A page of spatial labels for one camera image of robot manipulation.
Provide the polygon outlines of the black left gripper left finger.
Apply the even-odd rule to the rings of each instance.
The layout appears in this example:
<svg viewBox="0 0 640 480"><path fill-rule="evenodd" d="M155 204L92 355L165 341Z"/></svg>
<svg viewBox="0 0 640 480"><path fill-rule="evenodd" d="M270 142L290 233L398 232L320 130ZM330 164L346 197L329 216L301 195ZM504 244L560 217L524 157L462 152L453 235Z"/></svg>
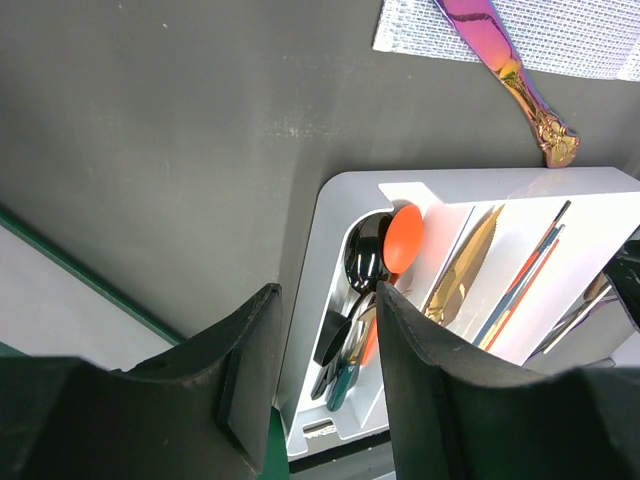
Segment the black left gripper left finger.
<svg viewBox="0 0 640 480"><path fill-rule="evenodd" d="M1 362L5 479L252 479L280 370L281 288L129 371Z"/></svg>

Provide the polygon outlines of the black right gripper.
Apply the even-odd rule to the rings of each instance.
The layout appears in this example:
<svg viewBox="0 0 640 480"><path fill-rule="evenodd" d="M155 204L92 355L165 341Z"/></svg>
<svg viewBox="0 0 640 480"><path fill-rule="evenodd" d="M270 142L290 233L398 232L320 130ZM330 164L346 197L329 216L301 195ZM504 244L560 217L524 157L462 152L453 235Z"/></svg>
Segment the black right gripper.
<svg viewBox="0 0 640 480"><path fill-rule="evenodd" d="M639 331L639 240L628 240L606 264L604 274L619 297L633 328Z"/></svg>

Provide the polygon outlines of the silver chopstick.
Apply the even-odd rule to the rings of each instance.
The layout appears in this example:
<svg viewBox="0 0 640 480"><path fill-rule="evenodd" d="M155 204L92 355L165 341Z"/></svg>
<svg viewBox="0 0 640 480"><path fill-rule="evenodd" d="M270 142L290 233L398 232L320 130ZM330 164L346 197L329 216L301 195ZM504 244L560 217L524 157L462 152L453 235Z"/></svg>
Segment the silver chopstick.
<svg viewBox="0 0 640 480"><path fill-rule="evenodd" d="M564 327L553 337L550 343L542 350L542 353L544 355L548 354L573 328L583 321L590 312L603 301L611 290L612 286L610 284L604 285L598 291L597 295L589 302L586 302L571 318L571 321L566 323Z"/></svg>

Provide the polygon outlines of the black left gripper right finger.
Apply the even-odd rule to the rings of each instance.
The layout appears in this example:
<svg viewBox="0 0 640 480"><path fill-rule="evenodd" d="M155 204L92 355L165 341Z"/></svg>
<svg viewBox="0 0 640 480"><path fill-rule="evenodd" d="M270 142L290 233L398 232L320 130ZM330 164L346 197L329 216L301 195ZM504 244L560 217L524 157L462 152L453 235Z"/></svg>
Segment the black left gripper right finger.
<svg viewBox="0 0 640 480"><path fill-rule="evenodd" d="M525 369L426 319L387 283L377 328L398 478L638 477L637 369Z"/></svg>

